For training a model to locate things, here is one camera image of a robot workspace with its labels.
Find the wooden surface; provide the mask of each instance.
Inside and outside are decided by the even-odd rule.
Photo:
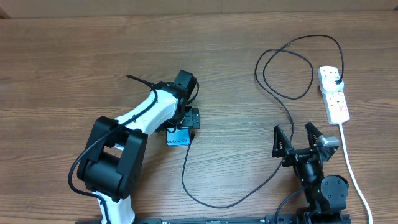
[[[99,116],[127,113],[148,96],[148,88],[126,79],[127,73],[151,82],[174,80],[180,69],[195,74],[201,88],[193,105],[200,109],[201,129],[188,158],[186,186],[206,203],[237,201],[279,163],[271,158],[274,126],[291,130],[281,106],[254,81],[255,63],[263,51],[308,34],[331,35],[343,48],[351,164],[375,223],[397,223],[397,21],[394,11],[0,20],[0,223],[99,217],[97,201],[74,194],[67,173]],[[306,56],[315,69],[341,65],[336,46],[325,38],[301,40],[289,50]],[[281,54],[268,77],[276,90],[297,96],[310,81],[310,68]],[[317,83],[315,74],[304,98],[282,100],[295,121],[296,147],[308,144],[308,121],[339,135],[337,126],[327,124]],[[167,147],[165,133],[149,138],[132,194],[138,217],[260,217],[299,188],[292,168],[282,168],[241,204],[207,208],[182,189],[185,152]],[[345,213],[353,223],[366,223],[341,149],[325,164],[325,174],[349,180]],[[302,206],[303,195],[282,213]]]
[[[373,11],[396,6],[398,0],[0,0],[6,18]]]

